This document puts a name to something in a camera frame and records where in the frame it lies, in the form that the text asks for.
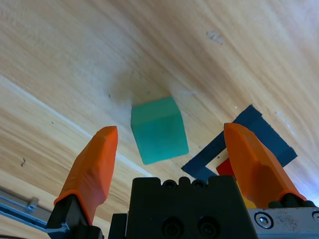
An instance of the green block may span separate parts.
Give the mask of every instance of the green block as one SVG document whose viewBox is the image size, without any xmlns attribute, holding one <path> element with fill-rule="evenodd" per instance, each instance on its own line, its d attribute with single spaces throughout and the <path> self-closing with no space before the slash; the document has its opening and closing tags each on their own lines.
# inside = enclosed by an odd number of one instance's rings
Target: green block
<svg viewBox="0 0 319 239">
<path fill-rule="evenodd" d="M 188 154 L 183 119 L 172 97 L 133 107 L 131 128 L 144 164 Z"/>
</svg>

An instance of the wood grain surface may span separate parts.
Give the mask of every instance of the wood grain surface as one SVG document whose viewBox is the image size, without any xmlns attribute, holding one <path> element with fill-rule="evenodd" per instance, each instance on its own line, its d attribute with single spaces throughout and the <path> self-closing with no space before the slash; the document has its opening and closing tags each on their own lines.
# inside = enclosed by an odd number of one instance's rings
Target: wood grain surface
<svg viewBox="0 0 319 239">
<path fill-rule="evenodd" d="M 253 104 L 298 154 L 285 170 L 319 205 L 318 11 L 317 0 L 0 0 L 0 186 L 52 210 L 79 152 L 116 125 L 111 192 L 95 218 L 107 235 L 133 178 L 177 180 Z M 190 153 L 144 166 L 131 108 L 170 95 Z"/>
</svg>

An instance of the red block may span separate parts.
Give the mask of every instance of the red block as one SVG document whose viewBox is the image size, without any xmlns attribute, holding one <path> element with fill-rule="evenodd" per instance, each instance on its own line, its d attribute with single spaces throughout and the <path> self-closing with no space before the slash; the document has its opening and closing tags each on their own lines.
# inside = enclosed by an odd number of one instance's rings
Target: red block
<svg viewBox="0 0 319 239">
<path fill-rule="evenodd" d="M 235 177 L 229 158 L 222 162 L 216 169 L 219 175 L 233 175 Z"/>
</svg>

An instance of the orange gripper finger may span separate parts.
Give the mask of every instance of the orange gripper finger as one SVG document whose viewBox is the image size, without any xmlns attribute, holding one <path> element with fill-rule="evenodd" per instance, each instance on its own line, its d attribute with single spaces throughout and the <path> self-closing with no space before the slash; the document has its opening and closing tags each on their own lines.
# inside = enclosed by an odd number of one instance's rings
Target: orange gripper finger
<svg viewBox="0 0 319 239">
<path fill-rule="evenodd" d="M 227 123 L 224 136 L 238 185 L 257 208 L 266 208 L 268 203 L 280 201 L 287 193 L 306 200 L 274 154 L 252 131 L 237 123 Z"/>
<path fill-rule="evenodd" d="M 109 195 L 118 145 L 116 126 L 99 130 L 77 156 L 54 205 L 75 194 L 89 225 L 92 225 L 96 208 Z"/>
</svg>

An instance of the bolt hole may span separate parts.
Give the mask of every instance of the bolt hole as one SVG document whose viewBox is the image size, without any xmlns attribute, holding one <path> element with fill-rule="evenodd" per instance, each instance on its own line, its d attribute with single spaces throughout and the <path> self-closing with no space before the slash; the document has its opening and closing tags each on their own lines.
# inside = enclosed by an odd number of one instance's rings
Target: bolt hole
<svg viewBox="0 0 319 239">
<path fill-rule="evenodd" d="M 183 231 L 183 224 L 178 218 L 169 217 L 165 219 L 162 226 L 162 233 L 165 236 L 165 238 L 177 239 L 183 234 Z"/>
<path fill-rule="evenodd" d="M 219 225 L 212 217 L 202 217 L 198 223 L 199 233 L 207 239 L 217 238 L 219 235 Z"/>
<path fill-rule="evenodd" d="M 173 180 L 166 180 L 164 183 L 163 183 L 163 187 L 164 188 L 168 188 L 168 189 L 174 189 L 177 187 L 177 184 L 175 181 Z"/>
<path fill-rule="evenodd" d="M 206 183 L 203 180 L 196 179 L 192 182 L 195 188 L 206 188 Z"/>
</svg>

